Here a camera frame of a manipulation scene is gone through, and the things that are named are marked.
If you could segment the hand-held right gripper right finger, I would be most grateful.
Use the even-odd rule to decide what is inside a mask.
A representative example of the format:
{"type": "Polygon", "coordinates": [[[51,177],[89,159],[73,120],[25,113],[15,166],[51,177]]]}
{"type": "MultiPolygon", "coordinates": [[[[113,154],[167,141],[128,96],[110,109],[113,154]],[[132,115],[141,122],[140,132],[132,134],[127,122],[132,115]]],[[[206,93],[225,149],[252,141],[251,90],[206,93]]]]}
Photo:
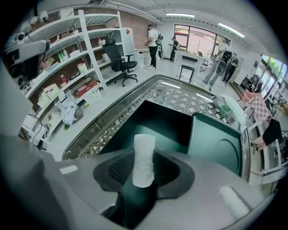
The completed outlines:
{"type": "Polygon", "coordinates": [[[195,172],[177,155],[156,149],[153,154],[153,169],[157,181],[159,199],[176,199],[187,192],[195,180],[195,172]]]}

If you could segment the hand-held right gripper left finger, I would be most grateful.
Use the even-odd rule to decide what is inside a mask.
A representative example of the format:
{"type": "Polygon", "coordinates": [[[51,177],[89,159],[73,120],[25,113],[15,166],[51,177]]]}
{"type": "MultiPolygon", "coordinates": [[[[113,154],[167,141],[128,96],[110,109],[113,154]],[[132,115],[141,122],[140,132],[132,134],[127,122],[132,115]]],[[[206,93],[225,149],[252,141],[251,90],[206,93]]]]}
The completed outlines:
{"type": "Polygon", "coordinates": [[[121,192],[134,166],[134,150],[117,151],[117,154],[97,165],[93,177],[104,191],[121,192]]]}

